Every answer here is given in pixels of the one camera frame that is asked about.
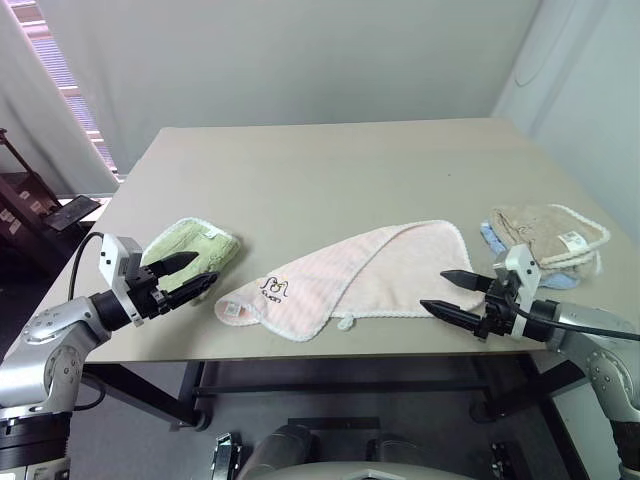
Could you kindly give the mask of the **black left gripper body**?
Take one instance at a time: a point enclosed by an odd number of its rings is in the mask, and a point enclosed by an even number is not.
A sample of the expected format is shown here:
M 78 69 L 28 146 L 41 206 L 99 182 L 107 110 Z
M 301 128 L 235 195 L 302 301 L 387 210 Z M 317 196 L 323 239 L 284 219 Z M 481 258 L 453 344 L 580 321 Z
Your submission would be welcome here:
M 150 264 L 125 278 L 127 295 L 139 318 L 155 318 L 170 311 L 168 293 L 159 288 L 159 279 L 166 275 L 164 266 Z

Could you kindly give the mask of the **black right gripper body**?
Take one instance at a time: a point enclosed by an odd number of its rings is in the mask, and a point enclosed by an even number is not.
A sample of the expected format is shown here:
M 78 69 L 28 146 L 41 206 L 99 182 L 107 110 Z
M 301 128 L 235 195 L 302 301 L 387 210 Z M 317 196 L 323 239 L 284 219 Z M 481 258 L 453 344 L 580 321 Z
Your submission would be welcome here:
M 479 288 L 484 293 L 484 314 L 474 328 L 474 336 L 486 340 L 490 334 L 499 336 L 512 333 L 517 317 L 516 299 L 520 282 L 516 277 L 506 280 L 485 277 Z

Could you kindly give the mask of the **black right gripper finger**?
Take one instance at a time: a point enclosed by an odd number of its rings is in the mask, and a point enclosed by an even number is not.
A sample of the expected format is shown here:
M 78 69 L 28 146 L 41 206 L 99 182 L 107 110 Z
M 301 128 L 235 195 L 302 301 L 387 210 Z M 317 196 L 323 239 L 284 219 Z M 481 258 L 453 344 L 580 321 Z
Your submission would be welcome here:
M 493 284 L 492 278 L 465 270 L 446 270 L 440 275 L 457 287 L 470 291 L 487 292 Z
M 468 331 L 475 331 L 481 324 L 481 317 L 442 300 L 420 300 L 420 305 L 432 316 Z

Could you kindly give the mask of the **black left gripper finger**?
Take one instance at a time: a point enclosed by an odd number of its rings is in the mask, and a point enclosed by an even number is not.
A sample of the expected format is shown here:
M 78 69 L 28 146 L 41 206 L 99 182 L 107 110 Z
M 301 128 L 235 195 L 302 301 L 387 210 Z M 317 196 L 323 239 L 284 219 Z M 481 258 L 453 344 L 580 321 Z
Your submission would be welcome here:
M 198 252 L 176 252 L 160 260 L 144 265 L 152 275 L 172 275 L 183 270 L 199 256 Z
M 180 287 L 166 294 L 166 303 L 170 308 L 178 308 L 206 293 L 217 281 L 217 272 L 196 275 L 184 282 Z

